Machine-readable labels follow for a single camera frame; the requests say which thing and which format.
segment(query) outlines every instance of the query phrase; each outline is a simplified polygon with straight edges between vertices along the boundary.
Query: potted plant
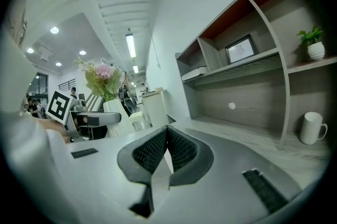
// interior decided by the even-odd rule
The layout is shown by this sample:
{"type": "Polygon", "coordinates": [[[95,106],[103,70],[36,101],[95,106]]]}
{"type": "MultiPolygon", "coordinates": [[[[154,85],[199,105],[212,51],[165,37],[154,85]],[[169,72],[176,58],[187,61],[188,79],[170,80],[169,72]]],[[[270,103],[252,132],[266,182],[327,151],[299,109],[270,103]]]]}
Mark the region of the potted plant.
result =
{"type": "Polygon", "coordinates": [[[322,42],[319,41],[323,31],[317,26],[312,28],[311,32],[300,31],[297,35],[302,35],[301,45],[308,48],[308,54],[312,60],[322,60],[324,58],[325,49],[322,42]]]}
{"type": "Polygon", "coordinates": [[[119,67],[106,64],[96,67],[94,62],[84,62],[80,58],[76,62],[85,72],[86,87],[91,90],[91,94],[101,96],[105,100],[103,103],[104,112],[121,114],[122,118],[119,123],[107,125],[109,136],[115,137],[135,132],[131,120],[117,98],[118,90],[124,83],[125,73],[119,67]]]}

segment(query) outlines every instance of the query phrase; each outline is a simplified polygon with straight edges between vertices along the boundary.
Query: white vase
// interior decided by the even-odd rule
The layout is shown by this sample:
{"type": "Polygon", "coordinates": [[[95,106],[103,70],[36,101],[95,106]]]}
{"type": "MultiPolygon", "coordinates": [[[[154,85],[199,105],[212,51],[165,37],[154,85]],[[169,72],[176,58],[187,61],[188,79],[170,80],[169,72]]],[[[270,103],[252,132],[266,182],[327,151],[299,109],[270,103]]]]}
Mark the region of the white vase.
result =
{"type": "Polygon", "coordinates": [[[119,112],[122,115],[122,119],[119,123],[107,125],[107,138],[135,132],[132,122],[127,116],[127,113],[119,100],[110,100],[104,102],[103,108],[104,112],[119,112]]]}
{"type": "Polygon", "coordinates": [[[325,55],[325,49],[322,42],[317,42],[308,47],[308,53],[313,60],[322,60],[325,55]]]}

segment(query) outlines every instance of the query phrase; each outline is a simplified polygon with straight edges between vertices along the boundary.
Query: pink flower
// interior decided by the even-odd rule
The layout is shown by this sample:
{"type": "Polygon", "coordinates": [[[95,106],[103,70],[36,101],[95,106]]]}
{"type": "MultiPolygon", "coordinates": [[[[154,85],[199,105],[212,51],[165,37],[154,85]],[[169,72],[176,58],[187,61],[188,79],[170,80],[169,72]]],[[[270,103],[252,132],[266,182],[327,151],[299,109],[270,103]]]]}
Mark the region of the pink flower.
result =
{"type": "Polygon", "coordinates": [[[96,68],[96,74],[101,79],[110,79],[113,74],[113,70],[108,65],[100,65],[96,68]]]}

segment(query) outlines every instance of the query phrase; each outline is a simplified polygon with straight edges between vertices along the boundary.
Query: mug handle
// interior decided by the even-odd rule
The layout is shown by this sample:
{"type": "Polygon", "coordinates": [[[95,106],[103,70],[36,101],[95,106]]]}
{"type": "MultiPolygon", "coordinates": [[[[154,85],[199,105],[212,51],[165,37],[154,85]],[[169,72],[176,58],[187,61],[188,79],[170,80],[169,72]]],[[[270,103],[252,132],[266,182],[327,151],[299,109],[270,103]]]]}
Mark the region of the mug handle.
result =
{"type": "Polygon", "coordinates": [[[325,135],[326,135],[326,133],[328,132],[328,125],[327,125],[327,124],[322,124],[322,126],[324,126],[324,127],[325,127],[325,133],[324,133],[323,137],[321,137],[321,138],[317,138],[317,140],[318,140],[318,141],[321,141],[321,140],[323,140],[323,139],[324,139],[324,137],[325,137],[325,135]]]}

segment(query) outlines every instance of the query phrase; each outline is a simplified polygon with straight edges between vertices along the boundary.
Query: flower bouquet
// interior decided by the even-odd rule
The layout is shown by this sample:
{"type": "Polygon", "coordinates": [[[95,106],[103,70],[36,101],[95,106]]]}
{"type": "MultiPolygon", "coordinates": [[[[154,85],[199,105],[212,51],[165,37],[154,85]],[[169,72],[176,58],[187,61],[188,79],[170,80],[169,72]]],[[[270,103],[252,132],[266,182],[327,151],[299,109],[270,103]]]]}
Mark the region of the flower bouquet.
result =
{"type": "Polygon", "coordinates": [[[80,58],[76,63],[85,72],[86,87],[91,90],[92,95],[101,96],[106,102],[117,98],[125,76],[119,67],[106,64],[96,67],[93,61],[84,62],[80,58]]]}

